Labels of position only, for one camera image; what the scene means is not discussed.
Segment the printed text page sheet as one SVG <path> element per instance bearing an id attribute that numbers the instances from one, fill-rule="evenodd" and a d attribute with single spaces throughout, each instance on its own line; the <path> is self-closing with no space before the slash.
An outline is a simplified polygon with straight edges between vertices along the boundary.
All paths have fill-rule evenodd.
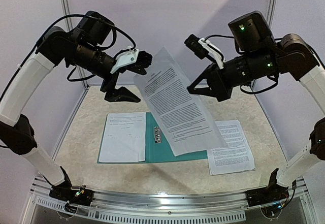
<path id="1" fill-rule="evenodd" d="M 226 147 L 210 112 L 187 90 L 189 79 L 166 48 L 134 84 L 167 139 L 174 156 Z"/>

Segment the printed signature page sheet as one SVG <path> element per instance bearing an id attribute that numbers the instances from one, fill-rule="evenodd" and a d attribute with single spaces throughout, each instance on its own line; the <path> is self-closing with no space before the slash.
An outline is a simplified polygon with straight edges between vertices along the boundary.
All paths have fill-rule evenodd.
<path id="1" fill-rule="evenodd" d="M 146 113 L 110 113 L 102 135 L 99 164 L 145 161 Z"/>

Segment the green file folder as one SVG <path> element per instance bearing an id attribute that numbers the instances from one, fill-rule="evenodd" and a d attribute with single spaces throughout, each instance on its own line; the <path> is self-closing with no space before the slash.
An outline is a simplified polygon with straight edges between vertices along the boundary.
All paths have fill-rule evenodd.
<path id="1" fill-rule="evenodd" d="M 199 159 L 206 159 L 206 151 L 199 151 L 187 153 L 180 156 L 174 156 L 171 147 L 161 131 L 158 132 L 160 142 L 157 142 L 154 135 L 154 130 L 158 128 L 158 124 L 150 112 L 146 113 L 146 147 L 145 147 L 145 161 L 140 163 L 129 164 L 143 164 L 143 163 L 171 163 L 182 161 L 193 161 Z"/>

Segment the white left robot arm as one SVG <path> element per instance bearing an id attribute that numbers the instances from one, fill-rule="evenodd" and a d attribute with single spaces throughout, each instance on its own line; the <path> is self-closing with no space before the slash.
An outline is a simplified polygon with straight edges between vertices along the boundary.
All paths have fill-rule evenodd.
<path id="1" fill-rule="evenodd" d="M 75 189 L 63 168 L 38 145 L 29 119 L 22 111 L 44 78 L 62 61 L 66 66 L 81 67 L 92 77 L 102 78 L 101 91 L 107 102 L 138 103 L 140 99 L 135 94 L 125 87 L 116 87 L 116 83 L 125 71 L 145 75 L 152 63 L 152 55 L 132 43 L 109 56 L 103 42 L 109 34 L 117 36 L 121 33 L 112 21 L 95 11 L 80 15 L 80 22 L 71 31 L 51 24 L 1 95 L 3 146 L 27 159 L 65 201 L 75 197 Z"/>

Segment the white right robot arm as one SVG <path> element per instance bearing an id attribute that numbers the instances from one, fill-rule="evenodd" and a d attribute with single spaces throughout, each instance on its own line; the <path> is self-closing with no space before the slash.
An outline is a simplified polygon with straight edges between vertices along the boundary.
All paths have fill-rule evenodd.
<path id="1" fill-rule="evenodd" d="M 262 77 L 278 84 L 279 75 L 289 73 L 324 109 L 324 65 L 314 49 L 299 35 L 287 34 L 276 40 L 259 11 L 247 13 L 228 24 L 237 57 L 227 61 L 208 37 L 190 35 L 185 46 L 211 64 L 187 88 L 191 94 L 216 98 L 231 97 L 234 87 L 244 89 Z"/>

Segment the white paper stack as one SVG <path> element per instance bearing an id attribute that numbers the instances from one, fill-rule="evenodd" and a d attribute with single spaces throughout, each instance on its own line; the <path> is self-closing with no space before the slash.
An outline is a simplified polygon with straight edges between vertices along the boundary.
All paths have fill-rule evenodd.
<path id="1" fill-rule="evenodd" d="M 207 150 L 211 175 L 255 170 L 253 154 L 238 120 L 215 122 L 227 147 Z"/>

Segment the left aluminium corner post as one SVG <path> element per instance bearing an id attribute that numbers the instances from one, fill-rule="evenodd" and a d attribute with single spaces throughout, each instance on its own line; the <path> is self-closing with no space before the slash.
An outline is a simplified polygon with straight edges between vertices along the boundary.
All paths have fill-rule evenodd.
<path id="1" fill-rule="evenodd" d="M 61 2 L 61 7 L 62 7 L 62 12 L 63 15 L 70 15 L 70 6 L 69 6 L 69 1 L 68 0 L 60 0 Z M 71 17 L 68 17 L 65 19 L 65 26 L 67 28 L 68 31 L 70 31 L 73 28 L 73 23 L 72 23 L 72 19 Z M 77 71 L 77 75 L 79 76 L 79 78 L 85 78 L 85 72 L 82 68 L 76 68 Z"/>

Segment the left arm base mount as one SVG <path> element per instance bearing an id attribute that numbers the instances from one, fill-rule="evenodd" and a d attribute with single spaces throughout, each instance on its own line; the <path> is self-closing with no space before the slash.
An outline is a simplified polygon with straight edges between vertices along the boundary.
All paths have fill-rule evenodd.
<path id="1" fill-rule="evenodd" d="M 89 207 L 93 200 L 94 191 L 87 189 L 85 185 L 72 186 L 64 168 L 60 166 L 60 169 L 64 175 L 64 182 L 58 186 L 51 185 L 49 196 L 65 201 L 64 210 L 72 214 L 77 212 L 77 206 L 79 205 Z"/>

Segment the aluminium front rail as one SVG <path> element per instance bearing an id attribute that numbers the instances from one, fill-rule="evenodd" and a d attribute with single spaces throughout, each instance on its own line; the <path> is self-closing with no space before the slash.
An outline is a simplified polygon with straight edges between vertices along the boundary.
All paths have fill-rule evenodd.
<path id="1" fill-rule="evenodd" d="M 291 203 L 280 213 L 275 205 L 249 206 L 244 191 L 205 195 L 128 194 L 95 190 L 90 206 L 77 206 L 49 197 L 49 184 L 35 177 L 23 223 L 316 223 L 309 193 L 297 180 Z"/>

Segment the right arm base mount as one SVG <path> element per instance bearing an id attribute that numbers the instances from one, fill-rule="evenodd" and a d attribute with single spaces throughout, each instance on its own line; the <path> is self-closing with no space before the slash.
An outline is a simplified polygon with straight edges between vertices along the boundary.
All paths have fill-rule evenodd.
<path id="1" fill-rule="evenodd" d="M 246 200 L 248 202 L 249 207 L 263 205 L 271 202 L 277 202 L 282 199 L 285 199 L 285 202 L 283 204 L 280 204 L 279 207 L 277 207 L 277 209 L 283 209 L 292 201 L 297 188 L 297 181 L 295 180 L 292 182 L 293 193 L 291 195 L 291 198 L 289 198 L 288 187 L 283 187 L 278 184 L 276 178 L 278 171 L 279 169 L 276 168 L 271 173 L 269 183 L 266 187 L 255 188 L 247 190 L 245 192 Z"/>

